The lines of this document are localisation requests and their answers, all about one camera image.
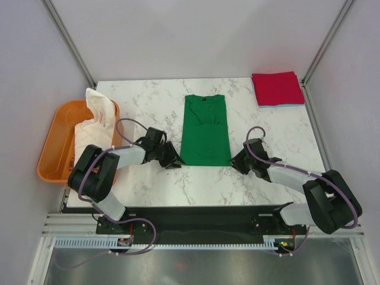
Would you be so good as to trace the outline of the green t shirt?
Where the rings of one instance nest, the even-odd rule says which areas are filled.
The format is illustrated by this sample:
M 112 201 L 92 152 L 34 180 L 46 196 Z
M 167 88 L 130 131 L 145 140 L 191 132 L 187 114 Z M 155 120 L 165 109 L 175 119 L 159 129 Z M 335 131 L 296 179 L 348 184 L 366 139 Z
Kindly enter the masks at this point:
M 230 165 L 224 95 L 185 97 L 180 157 L 187 166 Z

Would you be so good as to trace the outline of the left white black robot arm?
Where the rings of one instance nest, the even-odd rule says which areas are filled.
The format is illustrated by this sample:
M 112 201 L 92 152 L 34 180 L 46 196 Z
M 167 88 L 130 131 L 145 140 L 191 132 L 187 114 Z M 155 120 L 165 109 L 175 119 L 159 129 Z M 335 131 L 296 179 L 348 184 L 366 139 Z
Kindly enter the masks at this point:
M 88 145 L 68 178 L 68 186 L 110 219 L 116 233 L 125 233 L 130 219 L 126 207 L 112 193 L 116 172 L 124 167 L 159 162 L 164 169 L 177 169 L 185 162 L 180 158 L 164 131 L 149 128 L 145 135 L 128 146 L 102 149 Z

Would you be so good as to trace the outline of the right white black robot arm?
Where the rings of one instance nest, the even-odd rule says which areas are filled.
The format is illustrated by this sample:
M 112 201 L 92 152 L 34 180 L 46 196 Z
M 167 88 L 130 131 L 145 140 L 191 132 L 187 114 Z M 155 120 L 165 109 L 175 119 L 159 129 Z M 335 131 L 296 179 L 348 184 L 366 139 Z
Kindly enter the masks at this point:
M 230 164 L 241 174 L 253 172 L 269 183 L 305 195 L 303 204 L 290 202 L 275 209 L 277 213 L 271 224 L 277 233 L 287 233 L 295 225 L 308 225 L 332 234 L 338 229 L 353 229 L 358 225 L 362 208 L 336 170 L 312 173 L 280 158 L 270 158 L 259 138 L 243 143 L 243 149 L 230 160 Z

